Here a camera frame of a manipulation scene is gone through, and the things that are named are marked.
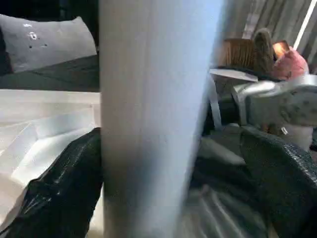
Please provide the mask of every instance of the pink stuffed toy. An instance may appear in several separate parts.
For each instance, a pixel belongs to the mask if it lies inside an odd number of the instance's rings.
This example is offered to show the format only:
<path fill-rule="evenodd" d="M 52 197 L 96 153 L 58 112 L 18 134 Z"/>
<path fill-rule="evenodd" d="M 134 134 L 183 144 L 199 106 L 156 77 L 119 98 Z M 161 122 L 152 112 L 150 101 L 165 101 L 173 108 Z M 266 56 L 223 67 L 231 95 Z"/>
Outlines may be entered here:
<path fill-rule="evenodd" d="M 306 60 L 296 50 L 290 47 L 290 50 L 275 62 L 272 76 L 282 80 L 289 80 L 308 73 L 309 69 Z M 287 134 L 281 133 L 282 127 L 287 131 Z M 271 125 L 269 132 L 279 135 L 288 142 L 297 144 L 306 151 L 309 151 L 313 140 L 313 128 L 308 126 L 290 124 Z"/>
<path fill-rule="evenodd" d="M 309 70 L 306 60 L 296 50 L 290 47 L 290 50 L 275 62 L 272 76 L 274 78 L 288 80 L 308 73 Z"/>

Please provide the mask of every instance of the white pole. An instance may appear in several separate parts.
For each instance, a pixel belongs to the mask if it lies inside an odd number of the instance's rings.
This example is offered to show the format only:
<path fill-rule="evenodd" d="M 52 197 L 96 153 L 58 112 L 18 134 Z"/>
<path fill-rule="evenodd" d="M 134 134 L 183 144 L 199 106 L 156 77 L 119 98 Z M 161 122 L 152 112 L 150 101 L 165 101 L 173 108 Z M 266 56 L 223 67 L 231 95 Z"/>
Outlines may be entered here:
<path fill-rule="evenodd" d="M 169 238 L 222 0 L 101 0 L 105 237 Z"/>

